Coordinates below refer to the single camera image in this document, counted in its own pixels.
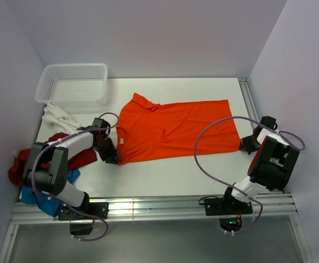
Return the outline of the orange t shirt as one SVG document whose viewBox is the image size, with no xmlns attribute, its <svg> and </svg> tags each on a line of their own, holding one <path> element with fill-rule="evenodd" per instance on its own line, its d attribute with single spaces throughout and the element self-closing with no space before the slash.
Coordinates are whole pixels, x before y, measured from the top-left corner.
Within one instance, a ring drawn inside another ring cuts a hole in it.
<svg viewBox="0 0 319 263">
<path fill-rule="evenodd" d="M 119 165 L 238 151 L 228 100 L 155 104 L 135 93 L 119 114 Z"/>
</svg>

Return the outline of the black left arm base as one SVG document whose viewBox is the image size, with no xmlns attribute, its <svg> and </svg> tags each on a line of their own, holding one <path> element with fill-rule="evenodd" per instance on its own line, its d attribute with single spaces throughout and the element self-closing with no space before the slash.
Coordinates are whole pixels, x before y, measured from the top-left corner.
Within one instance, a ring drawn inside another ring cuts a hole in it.
<svg viewBox="0 0 319 263">
<path fill-rule="evenodd" d="M 70 223 L 70 234 L 88 236 L 91 234 L 96 220 L 107 219 L 108 211 L 108 202 L 90 203 L 85 209 L 63 207 L 58 220 Z"/>
</svg>

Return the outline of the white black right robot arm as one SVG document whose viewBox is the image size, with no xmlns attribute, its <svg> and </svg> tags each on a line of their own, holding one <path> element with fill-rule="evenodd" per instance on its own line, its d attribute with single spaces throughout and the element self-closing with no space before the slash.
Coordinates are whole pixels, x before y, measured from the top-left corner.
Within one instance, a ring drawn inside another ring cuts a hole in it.
<svg viewBox="0 0 319 263">
<path fill-rule="evenodd" d="M 289 182 L 300 151 L 276 134 L 276 119 L 264 116 L 253 134 L 241 139 L 239 150 L 256 153 L 247 176 L 235 183 L 237 189 L 228 187 L 221 200 L 226 213 L 250 212 L 250 198 L 265 190 L 282 190 Z"/>
</svg>

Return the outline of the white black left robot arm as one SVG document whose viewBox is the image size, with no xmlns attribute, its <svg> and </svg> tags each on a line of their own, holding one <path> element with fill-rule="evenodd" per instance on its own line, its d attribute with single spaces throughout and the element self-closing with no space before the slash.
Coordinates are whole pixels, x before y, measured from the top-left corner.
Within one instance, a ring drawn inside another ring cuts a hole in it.
<svg viewBox="0 0 319 263">
<path fill-rule="evenodd" d="M 68 162 L 84 150 L 94 150 L 101 160 L 118 164 L 119 154 L 110 138 L 111 125 L 101 117 L 87 127 L 49 143 L 35 143 L 22 175 L 22 184 L 43 198 L 61 201 L 71 213 L 84 219 L 91 212 L 89 195 L 67 181 Z"/>
</svg>

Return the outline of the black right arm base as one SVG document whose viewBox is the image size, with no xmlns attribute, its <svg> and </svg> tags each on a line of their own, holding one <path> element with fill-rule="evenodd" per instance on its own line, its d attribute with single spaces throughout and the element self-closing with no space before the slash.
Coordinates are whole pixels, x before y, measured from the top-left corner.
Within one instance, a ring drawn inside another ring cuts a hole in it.
<svg viewBox="0 0 319 263">
<path fill-rule="evenodd" d="M 205 208 L 206 216 L 219 216 L 219 225 L 224 231 L 236 232 L 241 230 L 243 225 L 242 215 L 253 213 L 251 203 L 238 200 L 208 196 L 198 201 L 199 205 Z"/>
</svg>

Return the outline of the white t shirt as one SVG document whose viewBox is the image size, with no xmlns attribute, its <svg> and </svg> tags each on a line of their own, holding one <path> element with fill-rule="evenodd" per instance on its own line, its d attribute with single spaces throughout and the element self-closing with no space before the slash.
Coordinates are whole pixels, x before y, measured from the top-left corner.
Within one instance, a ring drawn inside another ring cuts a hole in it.
<svg viewBox="0 0 319 263">
<path fill-rule="evenodd" d="M 47 103 L 44 108 L 42 122 L 56 133 L 72 134 L 82 126 L 60 107 Z"/>
</svg>

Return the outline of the white plastic mesh basket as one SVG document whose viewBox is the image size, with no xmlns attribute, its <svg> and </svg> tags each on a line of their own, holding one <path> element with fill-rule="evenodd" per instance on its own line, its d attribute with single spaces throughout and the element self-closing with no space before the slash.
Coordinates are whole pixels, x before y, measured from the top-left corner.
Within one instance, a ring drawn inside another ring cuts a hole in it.
<svg viewBox="0 0 319 263">
<path fill-rule="evenodd" d="M 61 108 L 100 107 L 107 87 L 105 64 L 52 64 L 44 68 L 35 100 Z"/>
</svg>

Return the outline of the blue t shirt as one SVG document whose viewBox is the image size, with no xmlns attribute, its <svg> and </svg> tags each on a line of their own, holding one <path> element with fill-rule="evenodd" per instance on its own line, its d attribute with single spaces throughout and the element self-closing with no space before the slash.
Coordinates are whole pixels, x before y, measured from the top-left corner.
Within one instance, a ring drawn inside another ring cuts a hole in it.
<svg viewBox="0 0 319 263">
<path fill-rule="evenodd" d="M 62 204 L 54 199 L 38 197 L 32 188 L 23 186 L 21 189 L 21 201 L 27 205 L 36 205 L 38 208 L 52 217 L 57 217 L 62 210 Z"/>
</svg>

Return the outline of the dark red t shirt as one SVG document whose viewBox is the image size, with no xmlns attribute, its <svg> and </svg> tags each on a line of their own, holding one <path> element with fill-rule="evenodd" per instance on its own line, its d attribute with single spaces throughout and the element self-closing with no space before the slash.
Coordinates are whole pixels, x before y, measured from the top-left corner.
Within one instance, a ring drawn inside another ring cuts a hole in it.
<svg viewBox="0 0 319 263">
<path fill-rule="evenodd" d="M 26 168 L 31 149 L 21 150 L 8 170 L 9 181 L 16 186 L 23 186 L 23 173 Z M 67 170 L 79 169 L 97 161 L 96 153 L 91 148 L 81 151 L 68 160 Z"/>
</svg>

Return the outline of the aluminium front rail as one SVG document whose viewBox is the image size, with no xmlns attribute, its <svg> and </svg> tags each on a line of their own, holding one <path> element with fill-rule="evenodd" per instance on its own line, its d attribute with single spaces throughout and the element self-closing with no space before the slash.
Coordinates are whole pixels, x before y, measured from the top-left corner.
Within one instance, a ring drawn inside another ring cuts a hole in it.
<svg viewBox="0 0 319 263">
<path fill-rule="evenodd" d="M 205 208 L 199 205 L 200 196 L 154 198 L 93 198 L 91 203 L 108 202 L 107 222 L 203 219 Z M 257 196 L 263 204 L 262 216 L 297 215 L 290 193 L 272 193 Z M 47 215 L 35 205 L 15 203 L 10 225 L 62 223 Z"/>
</svg>

